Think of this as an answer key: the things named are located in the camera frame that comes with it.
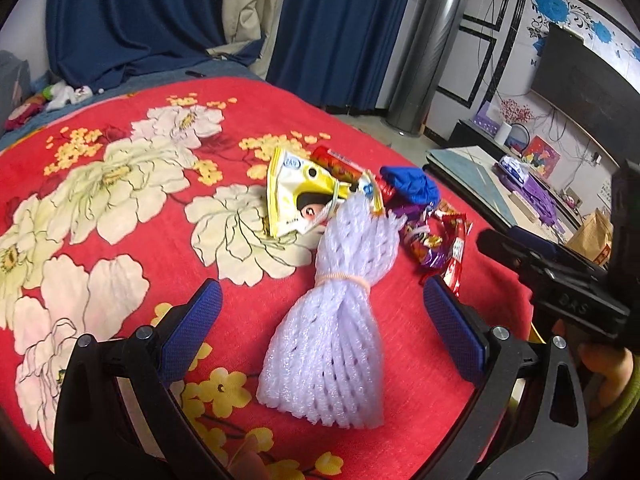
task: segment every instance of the green sleeve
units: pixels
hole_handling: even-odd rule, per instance
[[[589,422],[589,461],[594,462],[609,447],[640,399],[640,357],[634,356],[634,371],[618,400]]]

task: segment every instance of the red candy wrapper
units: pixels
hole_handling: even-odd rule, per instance
[[[466,216],[465,215],[445,215],[442,222],[449,223],[453,227],[454,239],[449,248],[449,263],[442,273],[442,279],[457,295],[460,288],[460,276],[462,275],[462,256],[465,250],[466,240]]]
[[[466,234],[471,225],[466,225],[466,215],[449,211],[443,214],[439,210],[431,218],[441,223],[442,236],[435,235],[425,221],[409,221],[402,228],[403,242],[425,270],[420,279],[421,285],[428,277],[440,274],[452,292],[457,294]]]
[[[349,184],[356,184],[365,172],[355,162],[325,146],[318,146],[309,159],[325,168],[332,177]]]
[[[384,205],[386,205],[389,202],[389,200],[391,200],[393,196],[396,194],[396,188],[387,184],[385,179],[382,178],[381,176],[376,175],[374,178],[375,178],[376,184],[378,184],[380,193],[382,194],[382,202],[384,203]]]

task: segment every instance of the blue gripper pad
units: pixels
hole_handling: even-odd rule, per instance
[[[558,256],[556,245],[553,242],[540,238],[522,227],[510,227],[507,231],[507,236],[526,248],[536,251],[547,260],[555,260],[556,256]]]
[[[215,280],[207,280],[188,303],[190,308],[162,345],[158,376],[164,386],[180,381],[187,373],[211,325],[222,309],[222,290]]]
[[[478,341],[473,329],[458,309],[457,301],[444,290],[446,285],[436,278],[424,284],[424,306],[438,330],[449,355],[465,380],[478,387],[484,378],[486,348]]]

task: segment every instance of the red floral blanket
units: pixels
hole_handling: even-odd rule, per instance
[[[52,462],[65,366],[84,332],[98,340],[156,324],[207,277],[222,314],[172,390],[224,463],[255,434],[273,479],[409,478],[472,391],[422,305],[404,251],[371,291],[385,351],[385,424],[312,426],[255,402],[274,329],[314,282],[321,230],[269,238],[265,184],[277,146],[320,144],[377,171],[401,156],[292,94],[235,78],[190,81],[67,116],[0,155],[0,402],[37,455]],[[490,324],[528,333],[516,277],[480,255],[475,226],[460,297]]]

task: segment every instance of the white foam fruit net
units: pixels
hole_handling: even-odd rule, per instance
[[[325,426],[383,423],[382,342],[367,287],[388,273],[405,218],[373,216],[354,194],[331,219],[318,246],[317,285],[277,327],[264,358],[258,402]],[[344,273],[364,280],[328,279]]]

